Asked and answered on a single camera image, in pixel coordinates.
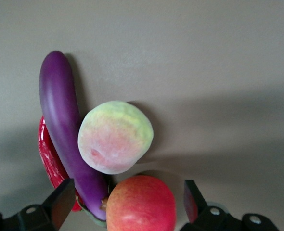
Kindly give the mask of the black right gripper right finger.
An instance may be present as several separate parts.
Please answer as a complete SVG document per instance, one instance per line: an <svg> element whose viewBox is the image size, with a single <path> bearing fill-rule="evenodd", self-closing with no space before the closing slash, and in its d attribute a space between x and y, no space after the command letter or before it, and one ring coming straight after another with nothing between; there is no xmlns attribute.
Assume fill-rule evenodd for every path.
<svg viewBox="0 0 284 231"><path fill-rule="evenodd" d="M180 231L279 231L263 215L247 213L236 219L218 205L208 205L193 180L184 181L183 203L189 222Z"/></svg>

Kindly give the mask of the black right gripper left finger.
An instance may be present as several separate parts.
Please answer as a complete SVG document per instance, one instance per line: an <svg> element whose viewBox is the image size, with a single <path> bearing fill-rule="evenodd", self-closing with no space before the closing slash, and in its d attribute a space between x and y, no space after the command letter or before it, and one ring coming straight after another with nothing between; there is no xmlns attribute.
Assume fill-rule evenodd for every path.
<svg viewBox="0 0 284 231"><path fill-rule="evenodd" d="M0 231L59 231L74 203L74 180L65 179L42 204L29 205L8 218L0 213Z"/></svg>

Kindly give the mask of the green pink peach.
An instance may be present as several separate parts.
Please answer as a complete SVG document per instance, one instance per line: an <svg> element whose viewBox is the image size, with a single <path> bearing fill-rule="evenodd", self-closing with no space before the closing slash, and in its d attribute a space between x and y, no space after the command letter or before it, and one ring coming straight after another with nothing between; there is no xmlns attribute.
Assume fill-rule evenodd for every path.
<svg viewBox="0 0 284 231"><path fill-rule="evenodd" d="M82 159L93 169L115 175L129 170L148 151L154 130L136 106L109 101L90 110L78 133Z"/></svg>

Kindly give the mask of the red chili pepper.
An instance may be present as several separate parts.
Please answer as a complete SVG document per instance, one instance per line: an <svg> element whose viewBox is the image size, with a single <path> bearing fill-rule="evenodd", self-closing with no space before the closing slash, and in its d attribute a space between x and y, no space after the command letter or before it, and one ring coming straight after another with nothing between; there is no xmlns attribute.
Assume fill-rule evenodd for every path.
<svg viewBox="0 0 284 231"><path fill-rule="evenodd" d="M38 149L49 181L56 189L65 179L68 179L69 176L50 138L44 116L42 116L39 121Z"/></svg>

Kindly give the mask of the large table cover cloth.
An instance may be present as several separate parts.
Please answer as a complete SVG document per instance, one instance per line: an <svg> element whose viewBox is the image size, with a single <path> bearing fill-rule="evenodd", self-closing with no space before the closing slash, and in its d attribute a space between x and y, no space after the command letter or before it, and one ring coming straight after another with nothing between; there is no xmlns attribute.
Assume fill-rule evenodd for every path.
<svg viewBox="0 0 284 231"><path fill-rule="evenodd" d="M0 0L0 212L53 190L37 148L39 70L72 65L82 114L110 100L151 120L139 173L183 182L284 231L284 0Z"/></svg>

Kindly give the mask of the long purple eggplant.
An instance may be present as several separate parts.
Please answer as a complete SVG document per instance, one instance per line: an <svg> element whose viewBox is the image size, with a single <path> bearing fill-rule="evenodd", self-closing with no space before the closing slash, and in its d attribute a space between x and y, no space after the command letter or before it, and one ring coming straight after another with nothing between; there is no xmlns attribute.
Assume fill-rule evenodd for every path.
<svg viewBox="0 0 284 231"><path fill-rule="evenodd" d="M78 149L79 113L74 76L67 57L60 51L50 52L43 60L39 75L42 114L52 143L93 221L106 226L106 212L100 207L108 196L103 173L82 159Z"/></svg>

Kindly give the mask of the red apple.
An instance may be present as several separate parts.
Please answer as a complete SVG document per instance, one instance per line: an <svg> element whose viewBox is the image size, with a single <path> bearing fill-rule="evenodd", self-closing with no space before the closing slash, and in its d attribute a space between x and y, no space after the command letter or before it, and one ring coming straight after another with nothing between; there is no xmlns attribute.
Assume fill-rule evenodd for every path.
<svg viewBox="0 0 284 231"><path fill-rule="evenodd" d="M107 199L107 231L174 231L176 219L172 191L152 176L121 181Z"/></svg>

